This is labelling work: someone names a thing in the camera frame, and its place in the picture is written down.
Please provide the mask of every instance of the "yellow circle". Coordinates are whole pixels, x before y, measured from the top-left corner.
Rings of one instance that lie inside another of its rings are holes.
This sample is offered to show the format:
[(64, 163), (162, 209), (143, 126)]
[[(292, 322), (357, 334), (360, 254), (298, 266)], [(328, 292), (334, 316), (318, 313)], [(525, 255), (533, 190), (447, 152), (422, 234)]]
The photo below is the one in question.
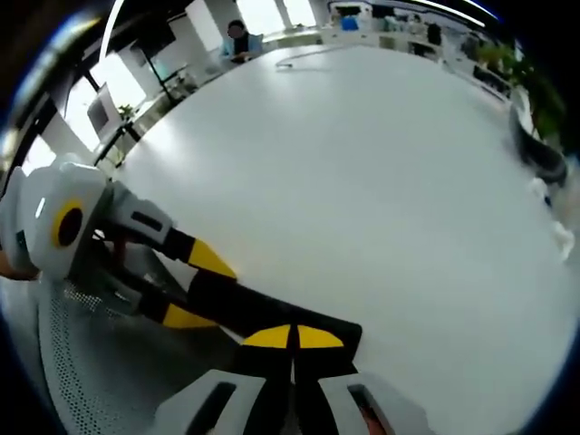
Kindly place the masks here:
[(63, 245), (61, 245), (61, 241), (58, 237), (58, 234), (61, 229), (61, 224), (63, 222), (64, 217), (67, 215), (69, 211), (75, 208), (82, 210), (81, 201), (77, 198), (68, 200), (56, 214), (56, 218), (53, 221), (53, 228), (51, 231), (51, 240), (53, 241), (53, 245), (55, 245), (56, 247), (64, 247)]

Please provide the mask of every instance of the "white wall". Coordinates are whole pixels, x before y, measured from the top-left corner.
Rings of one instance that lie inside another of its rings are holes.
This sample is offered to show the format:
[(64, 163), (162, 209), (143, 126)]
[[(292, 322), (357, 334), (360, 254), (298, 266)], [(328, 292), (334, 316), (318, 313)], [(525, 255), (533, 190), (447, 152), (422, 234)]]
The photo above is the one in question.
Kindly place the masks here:
[(330, 22), (328, 0), (310, 0), (310, 6), (312, 7), (316, 24), (325, 25)]
[(94, 65), (91, 75), (99, 86), (107, 84), (114, 107), (137, 107), (147, 98), (118, 53), (109, 53), (103, 61)]
[(237, 7), (251, 34), (274, 34), (287, 27), (274, 0), (237, 0)]
[(191, 2), (185, 12), (207, 51), (211, 52), (222, 44), (222, 34), (209, 12), (206, 0)]
[(56, 154), (48, 146), (42, 136), (36, 136), (24, 158), (22, 171), (29, 175), (33, 170), (50, 166), (56, 159)]
[[(169, 23), (171, 32), (175, 35), (176, 41), (161, 50), (153, 61), (160, 64), (164, 71), (173, 73), (178, 68), (189, 63), (203, 63), (208, 57), (208, 53), (196, 33), (193, 24), (185, 15)], [(150, 69), (149, 64), (139, 66), (139, 62), (131, 47), (127, 46), (119, 51), (119, 56), (137, 80), (148, 98), (156, 96), (162, 91), (155, 74)]]
[(59, 112), (54, 114), (41, 136), (57, 156), (73, 152), (84, 163), (92, 165), (92, 153), (74, 134)]
[(292, 27), (292, 22), (290, 21), (290, 15), (288, 15), (288, 9), (286, 9), (286, 5), (284, 0), (273, 0), (276, 7), (278, 8), (278, 12), (280, 13), (280, 17), (282, 17), (282, 23), (284, 23), (284, 27), (289, 28)]
[(241, 20), (237, 5), (232, 0), (207, 0), (209, 12), (223, 38), (227, 38), (227, 25), (232, 20)]
[(208, 53), (191, 21), (185, 15), (169, 23), (176, 41), (165, 47), (156, 57), (170, 73), (185, 64), (203, 62)]
[(125, 63), (125, 66), (133, 74), (135, 80), (140, 87), (145, 91), (148, 98), (152, 98), (161, 92), (161, 86), (155, 75), (150, 70), (149, 65), (140, 66), (135, 55), (131, 52), (131, 46), (127, 46), (119, 51), (119, 57)]

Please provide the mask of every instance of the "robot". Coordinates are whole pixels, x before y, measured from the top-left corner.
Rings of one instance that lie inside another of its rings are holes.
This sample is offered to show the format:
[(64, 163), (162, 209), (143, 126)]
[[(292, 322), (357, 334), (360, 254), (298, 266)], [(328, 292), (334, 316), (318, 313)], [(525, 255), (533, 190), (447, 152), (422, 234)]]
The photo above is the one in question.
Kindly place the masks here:
[[(118, 248), (122, 253), (127, 240), (195, 267), (189, 290), (170, 291), (125, 269)], [(433, 433), (421, 408), (357, 371), (360, 325), (244, 287), (206, 243), (74, 156), (28, 176), (14, 170), (0, 201), (0, 242), (13, 269), (37, 268), (45, 280), (74, 283), (115, 313), (146, 315), (168, 327), (176, 319), (217, 323), (244, 337), (227, 371), (206, 372), (158, 407), (149, 435), (278, 434), (292, 372), (304, 435), (366, 435), (369, 418), (388, 434)]]

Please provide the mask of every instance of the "white table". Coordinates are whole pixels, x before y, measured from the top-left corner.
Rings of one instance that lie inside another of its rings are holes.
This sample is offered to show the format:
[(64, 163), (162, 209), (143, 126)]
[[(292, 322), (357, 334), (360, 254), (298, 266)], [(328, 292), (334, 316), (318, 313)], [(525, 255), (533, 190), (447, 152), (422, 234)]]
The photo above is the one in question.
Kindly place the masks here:
[(119, 178), (208, 241), (245, 285), (359, 322), (355, 363), (441, 435), (527, 420), (577, 295), (550, 217), (481, 90), (405, 53), (269, 53), (158, 122)]

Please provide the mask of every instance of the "potted plant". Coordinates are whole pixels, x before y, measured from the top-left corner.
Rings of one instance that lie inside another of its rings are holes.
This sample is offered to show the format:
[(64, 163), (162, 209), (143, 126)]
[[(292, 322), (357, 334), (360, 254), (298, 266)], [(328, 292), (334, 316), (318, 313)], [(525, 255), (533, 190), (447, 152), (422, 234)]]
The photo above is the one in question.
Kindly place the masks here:
[(503, 72), (512, 86), (522, 86), (530, 104), (532, 124), (543, 141), (559, 136), (566, 118), (566, 106), (554, 85), (526, 57), (516, 58), (507, 45), (485, 43), (478, 49), (478, 59), (488, 67)]
[(133, 107), (130, 104), (124, 104), (122, 106), (119, 106), (117, 110), (119, 111), (119, 114), (124, 121), (130, 120), (133, 114), (135, 113), (135, 109), (133, 109)]

